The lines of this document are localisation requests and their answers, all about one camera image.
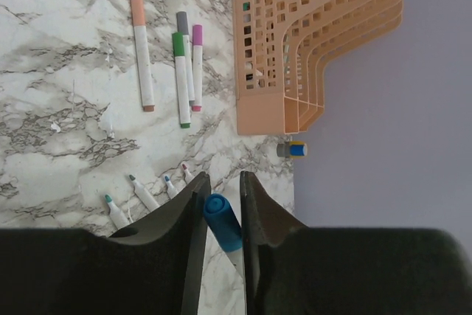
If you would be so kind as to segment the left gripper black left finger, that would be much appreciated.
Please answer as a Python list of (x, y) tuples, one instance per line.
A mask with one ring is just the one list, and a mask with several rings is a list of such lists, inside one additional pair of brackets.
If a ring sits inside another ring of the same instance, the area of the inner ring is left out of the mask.
[(196, 314), (210, 178), (108, 237), (84, 229), (1, 231), (3, 314)]

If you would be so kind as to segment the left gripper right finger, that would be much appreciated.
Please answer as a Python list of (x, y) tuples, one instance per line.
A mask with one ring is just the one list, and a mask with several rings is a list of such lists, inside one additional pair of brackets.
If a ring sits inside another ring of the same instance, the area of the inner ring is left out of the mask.
[(471, 262), (440, 229), (309, 227), (240, 175), (248, 314), (469, 314)]

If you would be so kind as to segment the grey cap marker pen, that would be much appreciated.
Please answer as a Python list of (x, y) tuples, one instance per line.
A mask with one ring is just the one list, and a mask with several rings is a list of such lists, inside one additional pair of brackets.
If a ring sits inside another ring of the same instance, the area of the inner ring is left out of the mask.
[(185, 55), (185, 65), (187, 73), (187, 89), (190, 105), (193, 106), (195, 102), (195, 89), (193, 82), (192, 74), (192, 56), (191, 56), (191, 45), (190, 45), (190, 33), (189, 25), (187, 20), (187, 13), (184, 11), (177, 12), (177, 28), (178, 31), (183, 35), (184, 43), (184, 55)]

